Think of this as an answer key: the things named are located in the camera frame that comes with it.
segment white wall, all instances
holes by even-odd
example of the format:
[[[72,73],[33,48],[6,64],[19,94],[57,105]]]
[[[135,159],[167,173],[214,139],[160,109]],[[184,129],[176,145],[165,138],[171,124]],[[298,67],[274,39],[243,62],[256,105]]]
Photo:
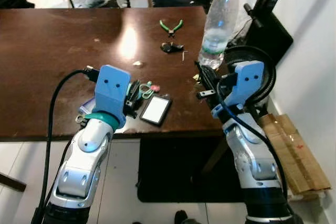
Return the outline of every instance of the white wall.
[[[255,4],[240,5],[245,2]],[[272,101],[290,116],[336,189],[336,0],[279,0],[274,13],[294,43],[278,63]],[[329,223],[336,223],[336,190],[323,207]]]

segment cable connector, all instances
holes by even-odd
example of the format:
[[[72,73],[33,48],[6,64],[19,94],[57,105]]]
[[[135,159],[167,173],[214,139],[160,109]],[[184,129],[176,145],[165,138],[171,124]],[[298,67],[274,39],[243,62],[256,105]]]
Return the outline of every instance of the cable connector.
[[[84,68],[86,76],[89,78],[90,81],[97,82],[98,80],[98,75],[99,75],[99,70],[95,69],[92,66],[86,66]]]

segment smartphone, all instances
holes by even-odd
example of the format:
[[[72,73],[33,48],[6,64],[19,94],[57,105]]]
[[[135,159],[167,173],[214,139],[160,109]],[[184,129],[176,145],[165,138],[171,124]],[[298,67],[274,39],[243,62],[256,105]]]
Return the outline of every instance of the smartphone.
[[[172,100],[167,95],[153,95],[143,109],[140,119],[156,125],[161,125],[171,103]]]

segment wire cutters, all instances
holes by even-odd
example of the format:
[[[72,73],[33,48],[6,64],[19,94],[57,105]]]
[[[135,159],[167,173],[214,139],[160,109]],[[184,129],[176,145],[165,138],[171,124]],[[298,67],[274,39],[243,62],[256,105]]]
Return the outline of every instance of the wire cutters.
[[[164,30],[166,30],[166,31],[169,33],[169,36],[168,36],[168,37],[174,37],[175,32],[176,32],[177,30],[179,30],[179,29],[181,28],[181,26],[183,25],[183,20],[181,19],[180,22],[179,22],[179,24],[178,24],[174,29],[172,29],[172,30],[171,30],[169,27],[167,27],[167,26],[162,22],[162,20],[160,20],[160,25],[161,25],[161,27],[162,27]]]

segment black fan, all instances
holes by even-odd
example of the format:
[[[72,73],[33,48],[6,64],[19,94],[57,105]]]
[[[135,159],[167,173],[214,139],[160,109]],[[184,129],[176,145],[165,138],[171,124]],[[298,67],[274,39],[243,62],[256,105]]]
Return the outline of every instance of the black fan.
[[[276,69],[270,56],[259,48],[251,46],[230,47],[224,52],[224,61],[228,68],[242,61],[259,60],[264,63],[263,82],[260,89],[246,101],[246,105],[253,105],[265,98],[272,90],[276,80]]]

